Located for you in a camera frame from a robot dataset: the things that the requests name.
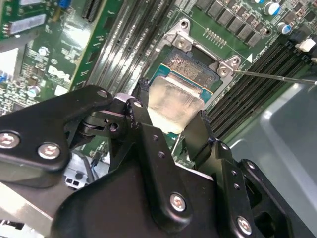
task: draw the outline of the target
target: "screwdriver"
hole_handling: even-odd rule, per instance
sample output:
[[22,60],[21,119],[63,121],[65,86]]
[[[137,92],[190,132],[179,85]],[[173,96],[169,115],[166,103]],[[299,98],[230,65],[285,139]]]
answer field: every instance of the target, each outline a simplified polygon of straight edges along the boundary
[[317,85],[317,81],[314,81],[311,79],[289,78],[289,77],[283,77],[283,76],[277,76],[277,75],[271,75],[271,74],[265,74],[265,73],[254,73],[254,72],[241,71],[241,70],[234,70],[233,72],[237,74],[250,75],[250,76],[261,77],[261,78],[271,78],[271,79],[284,81],[284,82],[290,82],[290,83]]

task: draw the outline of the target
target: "white connector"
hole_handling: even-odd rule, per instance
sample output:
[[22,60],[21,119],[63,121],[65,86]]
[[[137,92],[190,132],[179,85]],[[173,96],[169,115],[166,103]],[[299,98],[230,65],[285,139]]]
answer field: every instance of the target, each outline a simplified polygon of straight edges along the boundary
[[308,38],[308,39],[302,41],[301,43],[297,44],[295,47],[297,47],[298,49],[300,49],[303,52],[308,52],[311,50],[312,47],[314,47],[315,44],[316,44],[316,42],[314,40],[312,40],[312,38]]

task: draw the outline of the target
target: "cable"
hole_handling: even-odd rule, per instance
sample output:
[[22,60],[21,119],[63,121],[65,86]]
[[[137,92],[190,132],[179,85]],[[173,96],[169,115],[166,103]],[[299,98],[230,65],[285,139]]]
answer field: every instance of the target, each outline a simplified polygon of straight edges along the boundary
[[88,176],[88,183],[92,183],[95,181],[95,177],[93,175],[93,172],[90,168],[90,164],[89,161],[87,159],[87,157],[85,155],[83,155],[81,152],[79,152],[78,150],[73,150],[72,153],[74,153],[75,155],[78,155],[79,158],[81,158],[84,162],[86,171],[87,171],[87,176]]

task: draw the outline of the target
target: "black plastic arm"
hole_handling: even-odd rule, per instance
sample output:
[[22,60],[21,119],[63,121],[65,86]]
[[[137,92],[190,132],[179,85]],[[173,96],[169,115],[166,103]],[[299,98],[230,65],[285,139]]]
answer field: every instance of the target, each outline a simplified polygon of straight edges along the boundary
[[[8,140],[0,146],[0,180],[31,187],[57,184],[79,123],[107,109],[112,100],[111,94],[91,85],[0,117],[2,140]],[[42,145],[51,147],[46,151]],[[47,158],[40,152],[47,152]]]

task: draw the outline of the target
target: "gray plastic panel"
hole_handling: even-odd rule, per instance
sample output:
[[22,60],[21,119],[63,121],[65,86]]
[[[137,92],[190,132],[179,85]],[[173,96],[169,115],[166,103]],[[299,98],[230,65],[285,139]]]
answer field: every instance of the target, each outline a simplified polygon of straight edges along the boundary
[[317,236],[317,87],[294,84],[229,143],[254,161]]

